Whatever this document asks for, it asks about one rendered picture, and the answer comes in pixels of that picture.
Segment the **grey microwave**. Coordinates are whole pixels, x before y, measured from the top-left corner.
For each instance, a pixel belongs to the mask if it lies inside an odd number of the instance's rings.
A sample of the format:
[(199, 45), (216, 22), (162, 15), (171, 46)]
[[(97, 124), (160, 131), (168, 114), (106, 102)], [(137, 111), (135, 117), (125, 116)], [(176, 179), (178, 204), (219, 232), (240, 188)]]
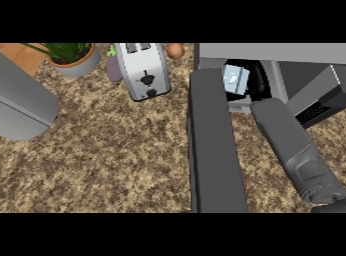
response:
[[(318, 58), (321, 48), (299, 44), (199, 43), (194, 46), (194, 67), (222, 68), (227, 65), (250, 71), (255, 61), (262, 63), (271, 86), (271, 98), (286, 103), (300, 124), (309, 128), (346, 109), (346, 62)], [(230, 94), (233, 112), (247, 112), (252, 100)]]

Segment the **large grey rounded appliance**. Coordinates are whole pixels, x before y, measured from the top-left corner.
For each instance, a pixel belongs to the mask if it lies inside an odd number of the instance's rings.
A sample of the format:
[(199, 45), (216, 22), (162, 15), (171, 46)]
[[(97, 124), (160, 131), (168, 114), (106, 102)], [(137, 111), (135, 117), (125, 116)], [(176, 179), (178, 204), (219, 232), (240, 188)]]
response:
[(35, 138), (52, 126), (58, 110), (55, 94), (0, 53), (0, 136)]

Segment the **brown egg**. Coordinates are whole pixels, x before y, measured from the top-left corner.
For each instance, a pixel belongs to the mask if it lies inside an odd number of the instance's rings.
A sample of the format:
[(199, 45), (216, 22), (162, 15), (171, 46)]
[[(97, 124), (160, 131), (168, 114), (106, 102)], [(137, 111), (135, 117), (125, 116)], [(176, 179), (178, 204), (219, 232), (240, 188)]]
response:
[(185, 54), (182, 43), (169, 43), (166, 46), (166, 53), (171, 59), (179, 59)]

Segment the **purple eggplant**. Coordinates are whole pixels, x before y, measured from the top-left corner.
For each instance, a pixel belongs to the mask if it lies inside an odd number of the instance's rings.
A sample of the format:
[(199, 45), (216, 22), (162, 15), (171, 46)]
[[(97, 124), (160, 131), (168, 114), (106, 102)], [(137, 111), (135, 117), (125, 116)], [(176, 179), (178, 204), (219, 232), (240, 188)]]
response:
[(109, 78), (113, 82), (119, 82), (123, 79), (123, 76), (119, 68), (117, 53), (116, 53), (114, 46), (110, 47), (107, 56), (109, 56), (109, 66), (107, 66)]

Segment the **pale blue milk carton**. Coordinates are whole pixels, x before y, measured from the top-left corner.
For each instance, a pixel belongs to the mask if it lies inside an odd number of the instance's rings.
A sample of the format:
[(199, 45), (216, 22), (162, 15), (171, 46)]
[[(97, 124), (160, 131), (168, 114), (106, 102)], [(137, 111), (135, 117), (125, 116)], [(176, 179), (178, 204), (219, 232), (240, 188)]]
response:
[(246, 94), (250, 71), (244, 67), (227, 65), (224, 67), (225, 90), (238, 95)]

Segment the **dark grey microwave door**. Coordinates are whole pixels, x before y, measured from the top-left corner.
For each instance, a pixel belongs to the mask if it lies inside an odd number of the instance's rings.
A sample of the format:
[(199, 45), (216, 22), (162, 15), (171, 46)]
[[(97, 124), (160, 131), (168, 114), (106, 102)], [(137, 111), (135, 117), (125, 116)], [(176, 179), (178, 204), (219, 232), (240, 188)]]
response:
[(241, 167), (219, 68), (190, 77), (188, 140), (193, 213), (247, 213)]

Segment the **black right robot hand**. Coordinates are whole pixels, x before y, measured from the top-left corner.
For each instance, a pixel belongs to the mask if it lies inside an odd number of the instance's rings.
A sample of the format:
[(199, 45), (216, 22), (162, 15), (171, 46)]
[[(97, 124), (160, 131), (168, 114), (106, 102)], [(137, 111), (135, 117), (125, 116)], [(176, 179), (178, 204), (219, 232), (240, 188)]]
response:
[(255, 61), (250, 66), (249, 93), (253, 101), (272, 97), (269, 80), (259, 61)]

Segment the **silver toaster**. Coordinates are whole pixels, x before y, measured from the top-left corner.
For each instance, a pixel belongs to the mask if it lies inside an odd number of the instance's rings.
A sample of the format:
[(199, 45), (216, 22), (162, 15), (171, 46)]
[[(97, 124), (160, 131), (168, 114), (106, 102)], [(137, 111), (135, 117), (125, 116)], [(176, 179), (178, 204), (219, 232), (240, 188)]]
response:
[(140, 102), (171, 92), (171, 79), (160, 43), (116, 43), (116, 57), (132, 99)]

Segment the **green plant in grey pot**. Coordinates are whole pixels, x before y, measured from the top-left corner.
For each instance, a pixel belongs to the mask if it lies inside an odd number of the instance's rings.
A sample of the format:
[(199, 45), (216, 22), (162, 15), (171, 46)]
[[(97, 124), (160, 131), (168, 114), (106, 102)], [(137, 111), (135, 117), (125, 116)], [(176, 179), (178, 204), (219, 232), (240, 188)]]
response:
[(67, 77), (88, 75), (100, 64), (101, 54), (94, 43), (24, 43), (24, 46), (48, 56), (55, 70)]

